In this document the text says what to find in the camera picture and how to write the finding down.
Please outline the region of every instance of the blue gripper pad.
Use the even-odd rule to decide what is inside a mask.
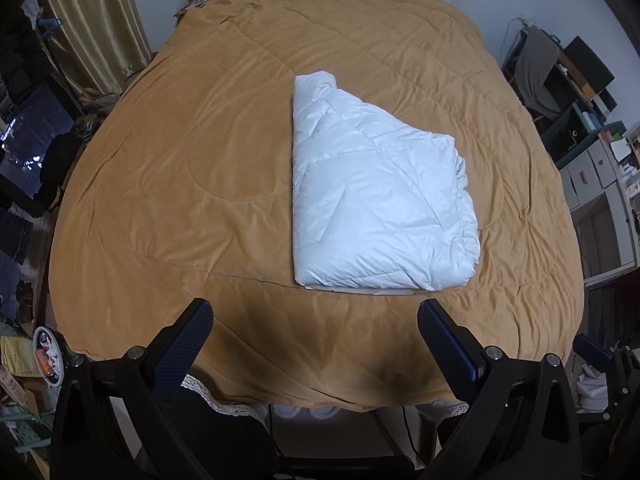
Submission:
[[[458,400],[473,403],[484,374],[482,345],[466,327],[458,326],[436,300],[418,307],[418,329]]]
[[[575,337],[574,352],[601,374],[607,373],[611,367],[612,357],[610,352],[589,341],[584,334],[578,334]]]
[[[143,375],[156,402],[170,400],[178,392],[212,327],[211,305],[196,298],[147,347]]]

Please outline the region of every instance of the brown blanket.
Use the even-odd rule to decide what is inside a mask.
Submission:
[[[433,296],[482,344],[566,357],[583,290],[558,172],[474,24],[437,0],[212,0],[188,12],[66,191],[50,290],[69,344],[121,356],[202,297],[216,321],[196,363],[220,397],[364,410],[450,396],[417,330],[426,294],[294,282],[292,88],[316,70],[455,137],[482,255],[467,286]]]

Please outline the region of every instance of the gold curtain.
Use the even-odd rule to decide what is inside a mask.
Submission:
[[[151,61],[133,0],[40,0],[44,17],[65,23],[48,47],[78,94],[84,88],[120,94]]]

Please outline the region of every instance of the silver screw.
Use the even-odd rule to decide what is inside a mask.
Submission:
[[[497,361],[502,358],[502,350],[500,350],[497,346],[488,346],[484,349],[484,352],[488,355],[489,358]]]
[[[74,355],[69,362],[73,368],[78,368],[82,363],[84,363],[84,356],[82,354]]]
[[[550,365],[552,365],[553,367],[559,366],[559,365],[562,364],[562,361],[560,360],[560,358],[556,354],[547,354],[546,355],[546,362],[549,363]]]
[[[133,346],[127,351],[127,357],[132,360],[140,359],[145,354],[142,346]]]

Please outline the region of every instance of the computer monitor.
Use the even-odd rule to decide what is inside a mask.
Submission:
[[[580,36],[576,36],[563,50],[596,94],[602,92],[613,81],[613,74]]]

